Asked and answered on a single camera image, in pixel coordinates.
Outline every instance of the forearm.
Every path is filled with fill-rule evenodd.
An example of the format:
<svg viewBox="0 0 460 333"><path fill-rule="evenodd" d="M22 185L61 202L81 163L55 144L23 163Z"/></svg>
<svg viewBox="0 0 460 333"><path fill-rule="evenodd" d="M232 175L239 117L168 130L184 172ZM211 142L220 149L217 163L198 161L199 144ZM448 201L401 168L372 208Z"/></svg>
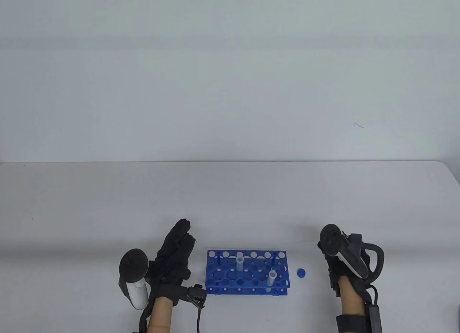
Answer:
<svg viewBox="0 0 460 333"><path fill-rule="evenodd" d="M348 277L340 277L340 299L342 300L343 315L365 316L364 301L353 289Z"/></svg>
<svg viewBox="0 0 460 333"><path fill-rule="evenodd" d="M153 305L147 333L169 333L172 313L173 301L166 297L157 298Z"/></svg>

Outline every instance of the hand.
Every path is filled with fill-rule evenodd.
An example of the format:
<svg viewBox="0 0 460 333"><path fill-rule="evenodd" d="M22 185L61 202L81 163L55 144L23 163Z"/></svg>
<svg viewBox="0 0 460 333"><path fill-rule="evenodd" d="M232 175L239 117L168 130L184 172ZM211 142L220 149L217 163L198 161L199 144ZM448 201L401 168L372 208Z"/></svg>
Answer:
<svg viewBox="0 0 460 333"><path fill-rule="evenodd" d="M149 284L152 288L156 284L157 289L159 289L156 297L168 297L174 302L174 305L179 302L178 293L174 290L175 287L160 288L160 285L179 287L184 280L189 279L189 256L195 244L195 239L188 233L189 230L190 222L186 219L179 220L166 235L163 246L149 267Z"/></svg>
<svg viewBox="0 0 460 333"><path fill-rule="evenodd" d="M340 297L340 287L339 287L339 279L340 277L348 277L350 283L355 290L355 292L366 302L371 303L371 297L366 289L370 288L370 284L366 281L366 279L362 279L357 277L348 266L341 261L336 256L327 255L322 247L321 243L318 242L318 248L324 255L324 259L327 261L327 265L329 266L329 279L331 282L331 288L335 291L337 297ZM361 250L361 259L363 259L364 263L366 264L367 268L370 269L370 257L366 253L364 249Z"/></svg>

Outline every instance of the test tube rack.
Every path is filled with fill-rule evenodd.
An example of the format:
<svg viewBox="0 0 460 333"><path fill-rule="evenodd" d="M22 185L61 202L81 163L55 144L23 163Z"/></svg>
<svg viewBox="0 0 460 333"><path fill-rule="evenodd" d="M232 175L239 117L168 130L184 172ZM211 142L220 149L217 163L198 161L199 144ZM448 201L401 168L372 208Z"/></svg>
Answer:
<svg viewBox="0 0 460 333"><path fill-rule="evenodd" d="M243 257L243 270L236 258ZM268 273L276 279L268 286ZM206 261L206 292L213 295L286 296L289 282L288 256L284 250L209 249Z"/></svg>

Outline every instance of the table surface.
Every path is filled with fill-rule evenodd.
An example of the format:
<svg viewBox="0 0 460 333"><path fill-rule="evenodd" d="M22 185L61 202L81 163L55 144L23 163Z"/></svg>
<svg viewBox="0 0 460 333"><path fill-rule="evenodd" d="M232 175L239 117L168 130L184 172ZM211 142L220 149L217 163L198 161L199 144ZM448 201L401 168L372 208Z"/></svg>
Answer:
<svg viewBox="0 0 460 333"><path fill-rule="evenodd" d="M119 260L135 247L153 258L187 218L188 284L204 282L208 248L286 250L290 268L288 296L210 296L202 333L335 332L340 300L316 247L327 223L386 252L384 332L457 332L459 217L459 185L439 162L5 163L0 330L133 332ZM194 332L196 314L180 303L173 330Z"/></svg>

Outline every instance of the test tube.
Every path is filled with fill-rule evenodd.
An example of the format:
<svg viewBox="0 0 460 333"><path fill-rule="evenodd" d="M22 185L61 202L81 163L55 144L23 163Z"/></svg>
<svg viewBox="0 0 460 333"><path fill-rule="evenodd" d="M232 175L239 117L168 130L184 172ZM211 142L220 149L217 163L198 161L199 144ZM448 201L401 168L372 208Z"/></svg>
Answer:
<svg viewBox="0 0 460 333"><path fill-rule="evenodd" d="M276 271L271 270L270 272L268 272L268 279L267 279L268 286L273 285L273 283L275 282L276 276L277 276Z"/></svg>
<svg viewBox="0 0 460 333"><path fill-rule="evenodd" d="M242 256L236 257L236 270L237 271L243 270L243 262L244 262L244 258Z"/></svg>

